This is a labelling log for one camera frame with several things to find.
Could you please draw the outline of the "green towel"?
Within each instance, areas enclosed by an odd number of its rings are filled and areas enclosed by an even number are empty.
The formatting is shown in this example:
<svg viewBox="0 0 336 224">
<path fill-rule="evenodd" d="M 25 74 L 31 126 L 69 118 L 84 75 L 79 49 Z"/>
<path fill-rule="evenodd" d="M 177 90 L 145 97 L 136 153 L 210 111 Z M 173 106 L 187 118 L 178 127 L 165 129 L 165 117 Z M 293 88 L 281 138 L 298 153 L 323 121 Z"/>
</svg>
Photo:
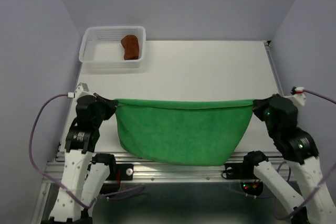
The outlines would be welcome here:
<svg viewBox="0 0 336 224">
<path fill-rule="evenodd" d="M 121 147 L 147 160 L 189 166 L 221 166 L 242 140 L 253 102 L 118 99 Z"/>
</svg>

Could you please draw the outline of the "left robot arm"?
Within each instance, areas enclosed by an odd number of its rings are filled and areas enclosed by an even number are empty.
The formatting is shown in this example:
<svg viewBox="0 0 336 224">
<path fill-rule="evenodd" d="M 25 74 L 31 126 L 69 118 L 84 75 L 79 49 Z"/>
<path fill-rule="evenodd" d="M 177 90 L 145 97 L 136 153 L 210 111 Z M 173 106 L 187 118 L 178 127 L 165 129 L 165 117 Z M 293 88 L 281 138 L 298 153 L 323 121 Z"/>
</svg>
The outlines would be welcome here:
<svg viewBox="0 0 336 224">
<path fill-rule="evenodd" d="M 76 117 L 66 136 L 64 171 L 47 223 L 92 223 L 102 185 L 117 172 L 112 154 L 94 154 L 100 126 L 115 114 L 117 101 L 88 94 L 76 102 Z"/>
</svg>

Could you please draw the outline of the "white plastic perforated basket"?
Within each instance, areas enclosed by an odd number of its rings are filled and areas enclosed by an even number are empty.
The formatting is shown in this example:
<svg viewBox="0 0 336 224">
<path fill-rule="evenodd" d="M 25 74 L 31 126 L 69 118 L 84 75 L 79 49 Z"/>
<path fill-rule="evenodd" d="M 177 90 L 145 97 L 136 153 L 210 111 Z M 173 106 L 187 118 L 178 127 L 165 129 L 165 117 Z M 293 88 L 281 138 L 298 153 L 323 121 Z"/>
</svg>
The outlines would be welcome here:
<svg viewBox="0 0 336 224">
<path fill-rule="evenodd" d="M 138 40 L 139 57 L 124 59 L 122 39 Z M 90 68 L 138 68 L 145 58 L 146 32 L 142 26 L 100 26 L 88 28 L 82 38 L 79 61 Z"/>
</svg>

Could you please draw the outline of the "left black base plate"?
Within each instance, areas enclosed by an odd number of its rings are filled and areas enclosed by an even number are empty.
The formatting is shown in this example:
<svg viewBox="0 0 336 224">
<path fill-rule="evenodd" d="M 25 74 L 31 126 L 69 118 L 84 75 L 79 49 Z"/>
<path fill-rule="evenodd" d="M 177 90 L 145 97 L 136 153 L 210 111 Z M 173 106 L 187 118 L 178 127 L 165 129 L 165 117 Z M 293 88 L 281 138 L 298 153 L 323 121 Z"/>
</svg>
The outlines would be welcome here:
<svg viewBox="0 0 336 224">
<path fill-rule="evenodd" d="M 131 181 L 133 179 L 133 164 L 116 164 L 116 172 L 108 176 L 106 181 Z"/>
</svg>

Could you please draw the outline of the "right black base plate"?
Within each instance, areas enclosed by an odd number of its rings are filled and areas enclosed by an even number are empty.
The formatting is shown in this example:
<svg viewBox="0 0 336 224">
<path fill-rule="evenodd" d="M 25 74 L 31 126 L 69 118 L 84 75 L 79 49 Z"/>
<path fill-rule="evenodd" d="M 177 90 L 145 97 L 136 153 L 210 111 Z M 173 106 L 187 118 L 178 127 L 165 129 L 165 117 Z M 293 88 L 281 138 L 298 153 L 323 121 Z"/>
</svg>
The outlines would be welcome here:
<svg viewBox="0 0 336 224">
<path fill-rule="evenodd" d="M 224 170 L 221 173 L 224 179 L 228 180 L 244 180 L 255 178 L 253 173 L 249 173 L 244 170 L 243 163 L 226 163 Z"/>
</svg>

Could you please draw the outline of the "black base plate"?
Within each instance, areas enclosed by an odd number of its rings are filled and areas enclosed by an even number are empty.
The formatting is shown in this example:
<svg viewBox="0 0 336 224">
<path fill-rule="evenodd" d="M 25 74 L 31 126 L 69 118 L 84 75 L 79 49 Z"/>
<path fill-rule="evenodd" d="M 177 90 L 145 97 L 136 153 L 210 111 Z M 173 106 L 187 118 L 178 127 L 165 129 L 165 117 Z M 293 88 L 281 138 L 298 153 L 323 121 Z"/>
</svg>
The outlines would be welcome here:
<svg viewBox="0 0 336 224">
<path fill-rule="evenodd" d="M 106 181 L 131 181 L 133 179 L 133 164 L 116 164 L 116 172 L 108 176 Z"/>
<path fill-rule="evenodd" d="M 249 173 L 244 170 L 243 163 L 226 163 L 224 170 L 221 173 L 224 179 L 228 180 L 244 180 L 255 178 L 253 173 Z"/>
</svg>

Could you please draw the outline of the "brown towel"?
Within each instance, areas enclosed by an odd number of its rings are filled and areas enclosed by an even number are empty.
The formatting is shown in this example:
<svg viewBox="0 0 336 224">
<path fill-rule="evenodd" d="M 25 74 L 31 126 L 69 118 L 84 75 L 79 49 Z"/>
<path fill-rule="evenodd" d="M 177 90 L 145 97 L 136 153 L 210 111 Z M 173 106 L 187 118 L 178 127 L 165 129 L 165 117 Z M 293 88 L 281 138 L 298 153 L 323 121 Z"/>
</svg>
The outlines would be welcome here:
<svg viewBox="0 0 336 224">
<path fill-rule="evenodd" d="M 126 35 L 121 40 L 121 45 L 124 48 L 124 60 L 137 60 L 139 58 L 139 42 L 135 35 Z"/>
</svg>

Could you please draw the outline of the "aluminium rail frame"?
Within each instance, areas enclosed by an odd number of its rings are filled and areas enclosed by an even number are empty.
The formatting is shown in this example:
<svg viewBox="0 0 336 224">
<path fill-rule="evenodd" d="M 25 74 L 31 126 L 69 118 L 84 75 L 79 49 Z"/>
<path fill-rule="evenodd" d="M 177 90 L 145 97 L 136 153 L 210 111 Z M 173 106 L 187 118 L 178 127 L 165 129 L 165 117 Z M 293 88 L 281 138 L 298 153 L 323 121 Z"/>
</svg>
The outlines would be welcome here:
<svg viewBox="0 0 336 224">
<path fill-rule="evenodd" d="M 275 71 L 263 41 L 147 41 L 145 58 L 138 68 L 90 68 L 81 63 L 79 83 L 86 83 L 89 91 L 110 100 L 136 99 L 157 101 L 233 101 L 266 99 L 279 94 Z M 64 138 L 61 141 L 65 163 L 65 143 L 70 125 L 76 117 L 72 100 Z M 148 180 L 157 175 L 175 172 L 178 179 L 186 171 L 196 173 L 202 167 L 160 163 L 136 157 L 125 151 L 118 137 L 116 115 L 103 121 L 94 154 L 112 154 L 116 164 L 126 158 L 133 164 L 133 177 L 149 165 Z M 281 153 L 269 137 L 264 122 L 252 112 L 250 124 L 240 142 L 250 143 L 251 151 L 261 151 L 274 169 L 296 191 L 297 181 Z M 62 177 L 50 173 L 43 176 L 58 186 Z"/>
</svg>

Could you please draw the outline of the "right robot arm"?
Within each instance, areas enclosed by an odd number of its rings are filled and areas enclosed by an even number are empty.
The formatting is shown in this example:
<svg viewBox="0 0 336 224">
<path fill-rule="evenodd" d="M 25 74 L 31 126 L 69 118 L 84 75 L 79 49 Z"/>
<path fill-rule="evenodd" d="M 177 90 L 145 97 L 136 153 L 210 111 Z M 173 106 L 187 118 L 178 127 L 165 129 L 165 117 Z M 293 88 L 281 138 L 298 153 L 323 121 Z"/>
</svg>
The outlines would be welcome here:
<svg viewBox="0 0 336 224">
<path fill-rule="evenodd" d="M 317 146 L 312 136 L 299 128 L 299 106 L 304 106 L 306 96 L 298 92 L 282 97 L 253 101 L 253 114 L 265 123 L 269 137 L 293 173 L 300 192 L 274 169 L 261 151 L 244 156 L 241 170 L 248 177 L 260 179 L 283 205 L 287 215 L 279 220 L 291 223 L 335 223 L 335 203 L 326 186 L 330 173 L 321 171 Z"/>
</svg>

